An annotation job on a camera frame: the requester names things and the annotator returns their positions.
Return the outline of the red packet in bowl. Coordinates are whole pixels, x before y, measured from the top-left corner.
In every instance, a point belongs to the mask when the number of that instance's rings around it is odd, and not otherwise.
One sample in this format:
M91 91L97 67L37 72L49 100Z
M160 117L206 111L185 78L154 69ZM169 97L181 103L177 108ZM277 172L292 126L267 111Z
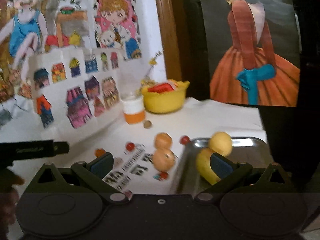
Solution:
M174 90L175 90L175 86L169 82L158 83L158 84L148 88L148 92L158 93L158 94L165 93L165 92L171 92Z

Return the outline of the tan pear-shaped fruit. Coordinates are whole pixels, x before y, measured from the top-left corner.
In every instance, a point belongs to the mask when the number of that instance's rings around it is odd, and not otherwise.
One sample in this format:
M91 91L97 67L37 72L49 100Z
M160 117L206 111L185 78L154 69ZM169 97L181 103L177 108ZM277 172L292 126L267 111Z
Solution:
M158 133L154 139L155 148L170 149L172 146L172 138L167 133Z

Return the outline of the cartoon boy drawing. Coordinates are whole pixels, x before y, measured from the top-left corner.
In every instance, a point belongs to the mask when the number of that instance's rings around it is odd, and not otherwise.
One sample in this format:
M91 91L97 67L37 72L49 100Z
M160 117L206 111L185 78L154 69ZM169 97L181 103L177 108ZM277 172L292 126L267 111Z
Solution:
M43 89L66 79L61 60L36 57L66 47L89 47L87 0L1 0L1 125L35 100L44 126L53 122Z

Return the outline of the yellow plastic bowl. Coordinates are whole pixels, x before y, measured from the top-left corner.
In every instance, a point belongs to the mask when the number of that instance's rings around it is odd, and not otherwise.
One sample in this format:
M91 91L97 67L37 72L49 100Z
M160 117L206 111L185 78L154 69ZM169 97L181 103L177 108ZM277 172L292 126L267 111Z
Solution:
M187 89L190 85L189 81L175 81L169 79L164 82L169 82L175 86L175 90L165 93L148 92L149 87L142 89L142 96L144 100L145 109L150 113L167 114L178 111L184 105Z

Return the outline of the red cherry tomato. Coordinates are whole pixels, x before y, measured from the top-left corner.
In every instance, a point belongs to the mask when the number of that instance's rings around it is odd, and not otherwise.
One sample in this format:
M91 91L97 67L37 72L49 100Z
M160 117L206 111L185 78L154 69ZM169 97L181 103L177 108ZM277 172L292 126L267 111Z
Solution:
M190 138L186 135L184 135L180 138L181 145L187 145L189 142L190 142Z
M127 142L126 143L126 150L128 152L132 152L135 149L135 144L133 142Z
M163 180L167 180L168 179L169 174L167 172L160 172L159 174L159 180L163 181Z

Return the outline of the metal tray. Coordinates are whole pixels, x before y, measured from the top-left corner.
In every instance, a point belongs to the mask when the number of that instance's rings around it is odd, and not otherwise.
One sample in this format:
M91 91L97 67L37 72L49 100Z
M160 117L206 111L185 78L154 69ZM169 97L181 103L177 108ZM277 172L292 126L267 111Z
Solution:
M202 149L208 146L208 138L197 138L189 142L182 153L176 173L172 179L170 194L190 194L192 196L211 187L210 183L200 175L196 168L196 157ZM239 165L249 163L253 168L267 168L273 162L269 146L255 137L232 137L232 152L225 157L235 165L219 160L218 157L209 157L209 168L217 170L222 178L227 177Z

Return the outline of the yellow mango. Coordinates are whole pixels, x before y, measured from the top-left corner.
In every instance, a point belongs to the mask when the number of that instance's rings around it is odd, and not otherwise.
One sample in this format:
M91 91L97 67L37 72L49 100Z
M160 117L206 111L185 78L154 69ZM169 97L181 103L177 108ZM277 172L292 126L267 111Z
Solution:
M210 158L214 153L210 148L203 148L196 156L195 165L198 173L202 176L210 185L218 183L221 179L211 169Z

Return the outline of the white orange cup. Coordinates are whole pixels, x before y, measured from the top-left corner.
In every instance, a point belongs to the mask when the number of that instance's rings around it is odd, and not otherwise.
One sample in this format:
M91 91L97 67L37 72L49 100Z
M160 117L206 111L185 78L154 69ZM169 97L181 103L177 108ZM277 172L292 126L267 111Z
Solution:
M130 125L144 121L145 108L140 82L132 74L120 73L119 94L125 121Z

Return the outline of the round yellow fruit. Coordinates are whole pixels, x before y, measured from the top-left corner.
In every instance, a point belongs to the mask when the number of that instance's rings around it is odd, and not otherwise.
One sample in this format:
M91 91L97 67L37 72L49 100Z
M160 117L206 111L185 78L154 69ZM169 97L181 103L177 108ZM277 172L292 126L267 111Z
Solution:
M210 138L208 147L216 153L226 157L232 152L232 139L226 132L216 132Z

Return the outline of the orange dress girl poster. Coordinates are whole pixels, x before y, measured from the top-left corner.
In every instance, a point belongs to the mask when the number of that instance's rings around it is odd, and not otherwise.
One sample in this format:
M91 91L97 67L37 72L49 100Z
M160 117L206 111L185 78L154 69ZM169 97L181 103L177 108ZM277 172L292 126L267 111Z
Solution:
M200 0L212 100L295 107L299 27L293 0Z

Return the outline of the pink cartoon girl drawing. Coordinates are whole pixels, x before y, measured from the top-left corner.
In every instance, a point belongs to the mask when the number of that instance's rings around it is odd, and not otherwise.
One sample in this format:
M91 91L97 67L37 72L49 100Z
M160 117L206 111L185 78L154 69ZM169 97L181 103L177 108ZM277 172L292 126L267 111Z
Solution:
M141 58L138 18L132 0L95 0L94 9L97 44L120 50L126 60Z

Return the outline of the large tan orange fruit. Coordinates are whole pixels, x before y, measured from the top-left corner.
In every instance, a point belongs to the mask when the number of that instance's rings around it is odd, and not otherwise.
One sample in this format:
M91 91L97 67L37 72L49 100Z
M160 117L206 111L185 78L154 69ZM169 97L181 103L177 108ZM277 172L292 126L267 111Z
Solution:
M175 155L169 149L159 148L152 156L152 163L157 171L168 172L175 165Z

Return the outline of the yellow flower twig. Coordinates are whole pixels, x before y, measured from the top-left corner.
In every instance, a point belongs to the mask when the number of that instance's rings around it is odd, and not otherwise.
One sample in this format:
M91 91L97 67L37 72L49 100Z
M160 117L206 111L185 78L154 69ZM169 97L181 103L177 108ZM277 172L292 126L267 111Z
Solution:
M136 90L136 95L142 94L142 89L144 87L150 87L153 86L156 81L151 78L152 71L154 67L157 65L157 58L162 55L161 51L157 51L154 57L152 57L149 61L149 69L144 75L144 77L140 81L140 87Z

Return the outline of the brown wooden frame post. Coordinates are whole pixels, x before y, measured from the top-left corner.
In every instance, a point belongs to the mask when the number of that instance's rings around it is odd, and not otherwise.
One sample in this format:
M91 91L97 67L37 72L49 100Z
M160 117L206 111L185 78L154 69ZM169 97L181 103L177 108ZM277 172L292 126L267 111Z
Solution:
M167 78L181 81L180 51L178 48L172 1L156 0L156 7Z

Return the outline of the small orange tangerine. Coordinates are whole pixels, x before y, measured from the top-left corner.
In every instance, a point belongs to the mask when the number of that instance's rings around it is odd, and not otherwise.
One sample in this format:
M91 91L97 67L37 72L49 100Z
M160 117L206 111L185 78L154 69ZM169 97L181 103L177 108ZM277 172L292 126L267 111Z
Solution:
M97 148L96 150L95 150L95 156L97 157L97 158L99 158L100 156L102 156L102 155L104 155L106 153L106 151L103 149L103 148Z

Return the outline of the small brown walnut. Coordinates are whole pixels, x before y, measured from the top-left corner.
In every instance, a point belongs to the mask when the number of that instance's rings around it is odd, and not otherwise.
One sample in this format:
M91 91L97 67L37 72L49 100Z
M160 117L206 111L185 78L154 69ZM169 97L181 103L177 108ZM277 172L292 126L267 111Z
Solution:
M143 127L144 127L145 129L151 128L151 127L152 127L152 122L151 122L150 120L145 120L145 121L143 122Z

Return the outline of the colourful houses drawing sheet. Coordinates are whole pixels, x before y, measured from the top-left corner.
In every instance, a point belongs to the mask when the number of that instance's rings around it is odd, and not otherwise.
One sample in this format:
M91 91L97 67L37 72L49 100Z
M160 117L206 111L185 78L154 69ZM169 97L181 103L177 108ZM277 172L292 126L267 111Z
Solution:
M115 50L63 48L29 58L34 111L45 136L89 136L121 113Z

